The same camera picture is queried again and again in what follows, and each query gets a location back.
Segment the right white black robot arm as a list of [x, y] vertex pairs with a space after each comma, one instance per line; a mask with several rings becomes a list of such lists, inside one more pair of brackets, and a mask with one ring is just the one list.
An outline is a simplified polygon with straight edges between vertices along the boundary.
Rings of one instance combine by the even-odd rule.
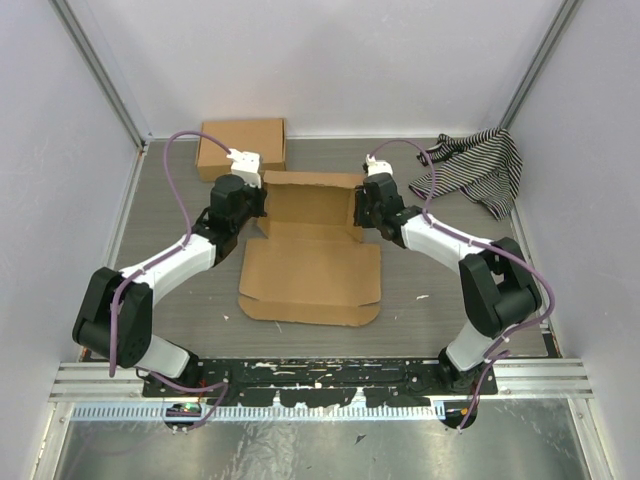
[[439, 381], [451, 394], [466, 392], [494, 342], [542, 306], [515, 240], [491, 242], [470, 236], [419, 206], [405, 205], [389, 173], [368, 176], [356, 188], [354, 224], [375, 228], [385, 240], [424, 254], [459, 275], [467, 320], [438, 355]]

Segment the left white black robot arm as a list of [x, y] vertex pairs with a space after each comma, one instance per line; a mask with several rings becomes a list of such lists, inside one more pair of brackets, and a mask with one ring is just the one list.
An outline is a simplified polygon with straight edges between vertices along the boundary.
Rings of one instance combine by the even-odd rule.
[[219, 177], [210, 204], [174, 245], [122, 270], [102, 267], [88, 283], [73, 341], [117, 367], [134, 368], [167, 385], [181, 397], [203, 394], [200, 358], [153, 333], [155, 306], [190, 278], [224, 261], [238, 244], [243, 227], [266, 215], [267, 191], [236, 174]]

